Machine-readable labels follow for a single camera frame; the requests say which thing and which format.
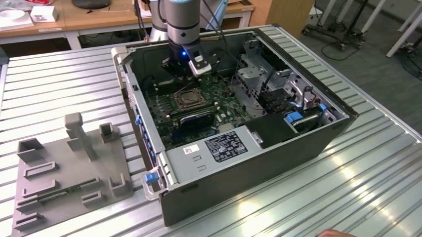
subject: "cable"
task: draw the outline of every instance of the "cable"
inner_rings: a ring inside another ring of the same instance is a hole
[[[160,0],[157,0],[157,17],[158,17],[158,19],[160,19],[160,21],[162,22],[162,23],[165,23],[166,22],[166,20],[162,18],[162,16],[160,15]]]
[[[101,43],[98,43],[98,42],[96,42],[96,41],[88,39],[86,36],[82,36],[82,38],[84,38],[86,41],[89,41],[90,43],[94,43],[96,46],[102,46],[102,45],[108,45],[108,44],[110,43],[112,36],[113,36],[113,32],[110,32],[109,39],[108,39],[106,43],[104,43],[104,44],[101,44]]]
[[[98,35],[100,35],[100,34],[97,34],[96,36],[85,36],[85,37],[88,37],[88,38],[92,38],[92,39],[93,39],[93,38],[98,37]]]
[[[144,37],[146,37],[148,32],[146,32],[146,29],[145,29],[142,17],[141,17],[141,15],[140,15],[140,7],[138,7],[138,2],[137,2],[137,0],[134,0],[134,8],[136,8],[138,29],[141,29],[141,30],[144,31]]]
[[[415,67],[419,69],[419,71],[422,71],[422,68],[416,65],[416,63],[414,62],[414,60],[411,59],[411,57],[406,56],[410,60],[410,62],[415,65]]]
[[[316,14],[316,18],[317,18],[316,27],[321,27],[320,18],[319,18],[317,11],[316,11],[316,0],[313,2],[313,9],[315,9],[315,14]]]
[[[351,55],[353,55],[357,51],[359,51],[359,49],[356,49],[356,51],[353,51],[351,54],[348,54],[344,58],[331,58],[325,53],[324,53],[324,48],[327,48],[329,45],[332,45],[332,44],[335,44],[336,42],[332,42],[332,43],[329,43],[329,44],[327,44],[324,47],[321,47],[321,49],[320,49],[320,53],[328,58],[328,59],[331,59],[331,60],[335,60],[335,61],[344,61],[347,58],[349,58],[349,56]]]
[[[340,11],[343,10],[343,6],[344,6],[345,2],[347,2],[347,0],[343,1],[341,5],[340,5],[340,8],[337,9],[337,12],[336,12],[335,17],[333,17],[335,21],[336,21],[336,18],[337,18],[337,14],[340,14]]]
[[[418,77],[418,75],[415,75],[407,68],[406,68],[406,66],[404,66],[404,58],[408,58],[410,59],[410,57],[404,57],[404,56],[401,56],[401,68],[404,69],[404,71],[410,74],[410,75],[412,75],[414,76],[414,78],[415,79],[418,79],[418,80],[420,80],[422,81],[422,79]]]
[[[211,14],[211,16],[212,16],[212,19],[213,19],[215,22],[216,22],[216,25],[217,25],[217,28],[219,28],[219,32],[217,32],[216,28],[213,27],[213,25],[211,24],[211,22],[208,21],[208,19],[203,16],[203,14],[200,14],[200,16],[201,16],[201,18],[205,20],[205,22],[208,23],[208,25],[211,26],[211,28],[212,28],[212,30],[215,31],[215,33],[221,37],[221,39],[223,39],[223,41],[224,41],[224,53],[227,53],[227,54],[231,56],[231,58],[232,58],[236,62],[239,62],[237,58],[236,58],[235,56],[232,56],[232,54],[227,51],[227,39],[225,39],[224,32],[223,32],[223,30],[221,30],[220,24],[219,24],[219,22],[217,22],[217,19],[216,19],[216,17],[215,17],[215,14],[213,14],[213,12],[212,12],[212,10],[211,10],[211,8],[209,8],[209,6],[208,6],[205,0],[203,0],[203,3],[204,3],[204,5],[205,5],[205,7],[207,7],[207,9],[208,9],[208,11],[209,11],[209,14]]]

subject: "table leg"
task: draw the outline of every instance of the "table leg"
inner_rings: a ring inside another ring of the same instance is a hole
[[[408,23],[414,20],[418,12],[420,11],[422,8],[422,2],[418,4],[416,8],[411,12],[410,16],[407,17],[404,23],[401,24],[401,27],[397,29],[399,32],[403,32],[404,28],[407,27]]]
[[[412,24],[410,25],[408,29],[406,30],[406,32],[403,33],[401,37],[399,38],[399,40],[396,41],[395,45],[392,46],[392,48],[389,49],[388,53],[387,53],[387,57],[389,58],[395,51],[399,49],[399,47],[401,47],[406,39],[408,38],[410,34],[412,33],[412,31],[415,30],[415,28],[418,27],[419,23],[422,22],[422,13],[419,13],[419,16],[416,17],[415,21],[412,22]]]
[[[251,11],[243,12],[240,22],[239,22],[239,28],[244,28],[249,26],[251,15],[252,15]]]
[[[376,5],[376,8],[373,10],[373,12],[371,13],[369,17],[368,17],[368,21],[365,22],[363,28],[361,28],[361,33],[365,33],[365,31],[368,31],[368,28],[371,26],[371,24],[373,23],[373,20],[380,12],[380,9],[381,9],[381,6],[384,4],[384,1],[385,0],[380,0],[377,5]]]
[[[64,32],[64,36],[66,38],[66,42],[68,42],[68,45],[70,46],[70,49],[72,50],[81,49],[81,45],[77,38],[78,37],[77,31],[66,31]]]
[[[349,6],[352,4],[353,0],[347,0],[345,4],[344,4],[344,7],[343,7],[343,10],[340,12],[340,15],[337,16],[337,18],[335,19],[336,22],[341,22],[343,21],[343,18],[345,16],[345,13],[349,9]]]
[[[324,11],[323,11],[321,18],[320,18],[320,24],[321,24],[321,25],[324,24],[324,21],[325,21],[327,18],[328,18],[328,15],[329,15],[329,12],[331,12],[331,10],[332,10],[332,7],[333,7],[335,2],[336,2],[336,0],[329,0],[328,5],[327,5],[327,8],[325,8]]]

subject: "wooden desk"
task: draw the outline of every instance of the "wooden desk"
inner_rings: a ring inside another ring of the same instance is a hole
[[[58,12],[56,22],[33,22],[33,27],[14,29],[9,31],[0,31],[0,44],[13,42],[10,40],[14,39],[14,37],[20,37],[22,39],[18,42],[50,39],[50,35],[54,34],[54,38],[64,37],[62,32],[65,31],[65,21],[61,1],[56,1],[53,3],[53,6],[56,7]]]
[[[61,0],[65,27],[68,31],[137,24],[137,17],[130,0],[110,0],[109,7],[88,10],[74,7],[72,0]],[[142,18],[144,22],[150,22],[150,17]]]
[[[110,0],[109,7],[93,10],[89,14],[88,10],[74,7],[70,0],[56,0],[54,5],[60,9],[57,22],[34,23],[34,27],[0,32],[0,44],[66,38],[70,49],[80,49],[78,36],[81,35],[138,28],[132,0]],[[239,28],[247,27],[253,9],[252,5],[231,4],[227,7],[224,18],[240,18]],[[145,27],[152,27],[150,17],[142,18],[142,20]],[[37,31],[37,27],[42,27],[42,29],[61,28],[61,30],[41,33]]]

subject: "green circuit board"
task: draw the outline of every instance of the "green circuit board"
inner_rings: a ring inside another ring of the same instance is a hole
[[[146,96],[146,105],[166,150],[217,134],[217,127],[223,124],[237,127],[251,119],[231,92],[229,83],[229,78],[208,76],[196,88],[181,87],[174,93]],[[180,120],[200,113],[213,114],[212,125],[176,134]]]

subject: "white sticker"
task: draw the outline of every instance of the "white sticker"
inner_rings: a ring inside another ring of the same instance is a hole
[[[38,32],[61,31],[61,28],[40,29]]]
[[[182,148],[182,151],[184,151],[185,155],[189,153],[193,153],[193,152],[199,151],[199,146],[196,144],[190,145],[189,147]]]

